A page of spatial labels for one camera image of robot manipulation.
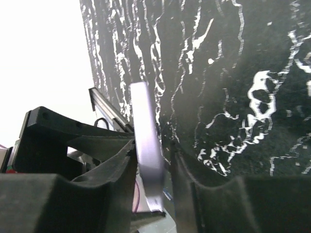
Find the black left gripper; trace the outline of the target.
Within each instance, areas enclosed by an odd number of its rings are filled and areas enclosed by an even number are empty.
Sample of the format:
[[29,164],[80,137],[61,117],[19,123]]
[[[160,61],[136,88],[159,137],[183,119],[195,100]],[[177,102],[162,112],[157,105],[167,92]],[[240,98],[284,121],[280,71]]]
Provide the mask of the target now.
[[133,133],[84,124],[40,106],[26,113],[8,166],[17,173],[81,174],[83,164],[68,157],[68,147],[106,161],[133,139]]

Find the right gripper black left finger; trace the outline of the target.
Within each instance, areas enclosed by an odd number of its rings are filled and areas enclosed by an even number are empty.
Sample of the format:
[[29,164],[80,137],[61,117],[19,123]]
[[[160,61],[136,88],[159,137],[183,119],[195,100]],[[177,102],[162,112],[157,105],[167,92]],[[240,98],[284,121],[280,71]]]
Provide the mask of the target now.
[[3,233],[127,233],[137,168],[129,141],[116,155],[69,181],[57,174],[2,174]]

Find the phone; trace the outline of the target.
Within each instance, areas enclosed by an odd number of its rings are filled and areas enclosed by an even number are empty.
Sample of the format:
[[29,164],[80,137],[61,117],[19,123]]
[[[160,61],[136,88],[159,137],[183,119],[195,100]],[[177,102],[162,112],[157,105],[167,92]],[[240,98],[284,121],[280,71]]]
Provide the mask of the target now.
[[146,82],[130,84],[135,145],[140,177],[150,211],[163,212],[164,161]]

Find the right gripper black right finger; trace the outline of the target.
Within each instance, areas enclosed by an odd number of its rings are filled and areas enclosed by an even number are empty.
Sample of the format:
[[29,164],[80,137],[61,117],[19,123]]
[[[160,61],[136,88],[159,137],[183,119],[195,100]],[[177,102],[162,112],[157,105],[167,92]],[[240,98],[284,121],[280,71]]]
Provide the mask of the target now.
[[171,177],[179,233],[308,233],[308,176],[227,179],[171,143]]

